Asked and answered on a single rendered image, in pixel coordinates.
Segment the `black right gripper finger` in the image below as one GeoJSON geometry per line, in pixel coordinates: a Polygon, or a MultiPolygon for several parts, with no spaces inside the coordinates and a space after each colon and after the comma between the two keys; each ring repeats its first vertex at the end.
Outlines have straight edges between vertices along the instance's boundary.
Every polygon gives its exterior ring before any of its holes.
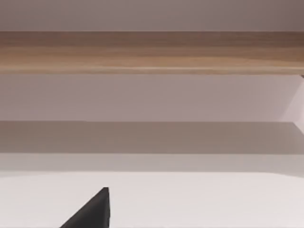
{"type": "Polygon", "coordinates": [[[109,188],[102,188],[60,228],[110,228],[109,188]]]}

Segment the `wooden shelf board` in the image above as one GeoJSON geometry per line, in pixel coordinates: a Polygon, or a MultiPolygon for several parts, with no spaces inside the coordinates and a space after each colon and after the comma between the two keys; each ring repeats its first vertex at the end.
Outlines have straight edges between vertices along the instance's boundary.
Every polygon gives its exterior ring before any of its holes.
{"type": "Polygon", "coordinates": [[[304,75],[304,32],[0,32],[0,74],[304,75]]]}

